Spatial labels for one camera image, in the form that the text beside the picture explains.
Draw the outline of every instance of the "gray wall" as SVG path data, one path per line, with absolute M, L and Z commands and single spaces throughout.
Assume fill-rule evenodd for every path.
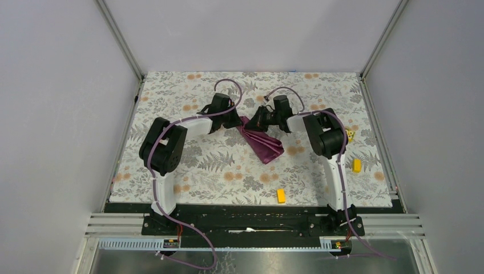
M 482 272 L 484 2 L 410 1 L 368 79 L 440 273 Z
M 146 71 L 360 71 L 398 0 L 108 0 Z
M 0 2 L 0 273 L 68 273 L 136 80 L 94 1 Z

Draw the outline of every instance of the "floral tablecloth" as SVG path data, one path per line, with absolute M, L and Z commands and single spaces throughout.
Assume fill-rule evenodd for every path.
M 262 104 L 263 96 L 279 86 L 295 89 L 306 109 L 333 108 L 345 126 L 356 132 L 346 151 L 348 188 L 355 205 L 391 206 L 357 75 L 301 72 L 150 72 L 113 178 L 111 202 L 152 202 L 151 175 L 138 157 L 151 123 L 159 116 L 168 120 L 193 116 L 211 102 L 213 85 L 222 78 L 231 78 L 242 86 L 244 98 L 237 112 L 248 118 Z M 280 91 L 287 94 L 296 113 L 301 107 L 297 98 L 289 91 Z M 217 92 L 238 98 L 238 90 L 230 82 L 220 83 Z M 267 134 L 281 140 L 285 149 L 267 165 L 261 163 L 236 128 L 221 128 L 186 141 L 175 170 L 178 203 L 277 205 L 276 190 L 282 188 L 286 205 L 325 206 L 328 186 L 322 156 L 314 154 L 307 134 L 286 134 L 277 126 L 270 126 Z M 351 170 L 354 158 L 362 161 L 359 174 Z

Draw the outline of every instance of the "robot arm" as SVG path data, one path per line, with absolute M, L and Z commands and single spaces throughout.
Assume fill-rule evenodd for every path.
M 212 103 L 206 105 L 199 115 L 213 114 L 225 111 L 233 106 L 230 97 L 225 94 L 216 93 L 213 96 Z M 139 157 L 143 159 L 144 166 L 147 167 L 148 156 L 151 148 L 156 142 L 158 136 L 170 124 L 170 121 L 163 118 L 156 118 L 146 135 L 143 144 L 139 150 Z M 162 209 L 170 214 L 176 207 L 175 195 L 173 193 L 173 186 L 175 184 L 174 174 L 172 171 L 178 166 L 181 160 L 183 146 L 186 139 L 193 139 L 198 135 L 211 134 L 218 130 L 221 126 L 225 128 L 232 128 L 241 126 L 237 111 L 234 109 L 227 114 L 212 116 L 210 118 L 199 118 L 195 120 L 188 120 L 181 122 L 171 127 L 167 134 L 156 146 L 153 157 L 151 158 L 151 167 L 153 170 L 160 173 L 157 178 L 156 188 L 157 197 Z M 151 204 L 151 208 L 158 214 L 162 215 L 156 206 L 155 202 Z
M 330 223 L 333 224 L 333 228 L 344 225 L 346 223 L 344 216 L 345 205 L 337 163 L 337 155 L 343 146 L 344 129 L 341 128 L 334 118 L 327 114 L 293 115 L 285 95 L 277 96 L 275 99 L 277 100 L 275 100 L 274 111 L 268 111 L 266 107 L 260 107 L 256 115 L 245 125 L 245 128 L 266 131 L 268 124 L 277 124 L 285 132 L 306 131 L 316 155 L 323 156 L 323 167 L 330 192 L 328 206 L 332 209 L 328 215 Z M 203 108 L 202 111 L 206 112 L 200 112 L 199 114 L 224 111 L 230 108 L 231 104 L 232 102 L 228 96 L 215 94 L 212 103 Z M 334 114 L 331 108 L 327 108 L 325 111 Z M 170 122 L 163 118 L 156 118 L 153 122 L 139 151 L 139 156 L 143 159 L 145 166 L 147 166 L 147 159 L 154 142 L 169 124 Z M 187 138 L 192 139 L 198 135 L 210 134 L 218 130 L 222 124 L 225 128 L 231 128 L 242 125 L 242 122 L 235 109 L 225 115 L 189 120 L 170 128 L 166 136 L 160 141 L 160 144 L 156 146 L 155 153 L 151 159 L 151 167 L 161 175 L 157 179 L 157 197 L 161 207 L 167 214 L 170 214 L 176 206 L 172 171 L 180 163 L 185 140 Z M 341 156 L 342 163 L 344 163 L 344 160 L 345 154 L 343 153 Z M 344 169 L 343 179 L 345 189 L 348 189 Z M 151 207 L 155 212 L 161 214 L 154 203 Z M 356 209 L 349 196 L 346 199 L 346 207 L 350 220 L 353 220 L 356 217 Z
M 334 113 L 331 108 L 327 108 L 326 111 Z M 341 129 L 332 117 L 322 113 L 291 116 L 287 119 L 287 125 L 291 132 L 307 132 L 313 151 L 316 155 L 323 156 L 322 165 L 329 187 L 329 206 L 335 211 L 344 210 L 341 176 L 337 163 L 338 154 L 343 146 L 342 131 L 344 129 Z M 345 163 L 345 153 L 341 155 L 341 163 Z M 345 189 L 348 189 L 345 169 L 343 169 L 343 179 Z M 353 200 L 347 195 L 347 208 L 350 208 L 352 204 Z

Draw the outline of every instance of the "fern leaf pattern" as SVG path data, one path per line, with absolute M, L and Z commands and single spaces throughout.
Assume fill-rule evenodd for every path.
M 150 203 L 153 200 L 151 174 L 138 152 L 151 123 L 157 117 L 170 121 L 195 115 L 213 97 L 216 81 L 229 78 L 239 83 L 244 97 L 237 107 L 240 116 L 253 117 L 263 96 L 276 87 L 296 90 L 307 110 L 334 109 L 345 127 L 355 132 L 346 147 L 348 188 L 358 207 L 390 207 L 383 161 L 378 142 L 355 73 L 299 72 L 149 72 L 139 95 L 135 116 L 116 172 L 112 176 L 111 202 Z M 216 92 L 234 102 L 238 89 L 221 82 Z M 293 113 L 300 102 L 288 90 Z M 306 132 L 287 134 L 277 126 L 267 132 L 281 140 L 285 153 L 263 165 L 236 128 L 224 128 L 187 139 L 177 169 L 174 194 L 178 203 L 278 205 L 278 189 L 284 189 L 286 204 L 325 206 L 329 195 L 322 156 L 317 156 Z M 355 159 L 362 162 L 359 174 L 352 172 Z

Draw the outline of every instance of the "small yellow toy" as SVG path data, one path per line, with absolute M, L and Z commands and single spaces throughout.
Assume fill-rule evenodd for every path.
M 345 128 L 346 130 L 346 135 L 348 136 L 348 141 L 349 142 L 352 142 L 353 141 L 353 137 L 354 137 L 354 131 L 348 129 L 348 128 Z
M 284 189 L 277 190 L 277 201 L 282 204 L 286 202 L 286 196 L 284 195 Z
M 361 160 L 355 159 L 353 160 L 353 172 L 360 173 L 361 171 Z

